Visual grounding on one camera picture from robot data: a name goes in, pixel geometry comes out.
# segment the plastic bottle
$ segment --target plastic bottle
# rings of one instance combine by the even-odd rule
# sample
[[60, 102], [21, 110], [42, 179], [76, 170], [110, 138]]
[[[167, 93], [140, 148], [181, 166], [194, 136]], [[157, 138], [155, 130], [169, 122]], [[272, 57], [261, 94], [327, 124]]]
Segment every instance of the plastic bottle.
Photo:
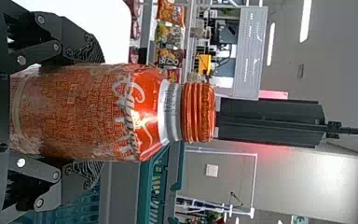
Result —
[[172, 141], [213, 139], [208, 84], [140, 64], [32, 68], [11, 79], [11, 147], [27, 154], [146, 161]]

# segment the metal bracket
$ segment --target metal bracket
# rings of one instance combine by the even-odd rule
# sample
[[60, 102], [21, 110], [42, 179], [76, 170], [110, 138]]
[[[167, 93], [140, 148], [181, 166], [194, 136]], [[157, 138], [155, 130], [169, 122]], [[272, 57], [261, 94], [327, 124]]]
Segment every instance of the metal bracket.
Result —
[[54, 13], [49, 12], [33, 12], [36, 24], [50, 33], [54, 39], [62, 41], [62, 18]]
[[51, 186], [50, 190], [40, 195], [34, 201], [34, 210], [36, 212], [48, 211], [58, 208], [61, 203], [61, 181]]
[[11, 223], [12, 221], [22, 217], [25, 215], [25, 213], [27, 213], [25, 211], [17, 210], [16, 206], [17, 204], [15, 203], [0, 213], [0, 224]]
[[339, 139], [339, 129], [342, 127], [342, 123], [339, 121], [329, 121], [327, 123], [326, 138]]
[[90, 189], [90, 181], [72, 170], [72, 164], [62, 167], [62, 203], [70, 203]]
[[42, 161], [37, 161], [18, 151], [11, 150], [8, 168], [22, 175], [57, 183], [61, 179], [61, 170]]
[[32, 64], [51, 59], [60, 55], [61, 52], [61, 43], [57, 40], [50, 40], [39, 45], [14, 51], [9, 54], [13, 68], [10, 74], [24, 70]]

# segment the bottle cap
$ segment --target bottle cap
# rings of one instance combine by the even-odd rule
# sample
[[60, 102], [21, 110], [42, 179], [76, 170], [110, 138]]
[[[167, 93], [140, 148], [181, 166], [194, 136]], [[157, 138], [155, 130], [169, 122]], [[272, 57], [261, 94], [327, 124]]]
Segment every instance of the bottle cap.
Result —
[[186, 83], [181, 104], [184, 141], [212, 141], [216, 123], [216, 103], [212, 86], [206, 83]]

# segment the screw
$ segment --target screw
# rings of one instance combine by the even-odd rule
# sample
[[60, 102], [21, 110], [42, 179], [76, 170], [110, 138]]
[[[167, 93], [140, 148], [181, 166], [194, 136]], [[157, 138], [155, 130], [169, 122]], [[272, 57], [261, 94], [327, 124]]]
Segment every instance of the screw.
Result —
[[45, 201], [43, 201], [43, 199], [38, 199], [35, 205], [36, 205], [36, 207], [41, 208], [43, 206], [44, 202]]
[[72, 57], [72, 50], [71, 49], [67, 49], [66, 50], [66, 54], [69, 56], [69, 57]]
[[22, 168], [25, 165], [25, 159], [21, 158], [17, 160], [17, 166]]
[[19, 56], [17, 57], [17, 62], [20, 64], [20, 65], [25, 65], [27, 63], [27, 59], [24, 58], [24, 56]]
[[6, 152], [8, 149], [8, 145], [6, 143], [1, 143], [0, 144], [0, 152]]
[[58, 172], [54, 173], [54, 175], [53, 175], [54, 179], [58, 179], [59, 177], [60, 177], [60, 173], [58, 173]]
[[54, 45], [53, 45], [53, 48], [54, 48], [55, 51], [57, 51], [57, 50], [60, 49], [60, 46], [59, 46], [58, 44], [54, 44]]
[[6, 73], [1, 73], [0, 78], [1, 78], [2, 81], [7, 81], [7, 74]]
[[86, 42], [90, 42], [91, 36], [89, 34], [85, 34], [84, 35], [84, 40], [86, 40]]
[[90, 185], [90, 181], [86, 180], [83, 184], [83, 189], [90, 189], [91, 185]]
[[70, 166], [65, 168], [65, 174], [70, 175], [72, 173], [72, 168]]
[[43, 16], [38, 16], [37, 17], [37, 21], [40, 23], [40, 24], [45, 24], [45, 18]]

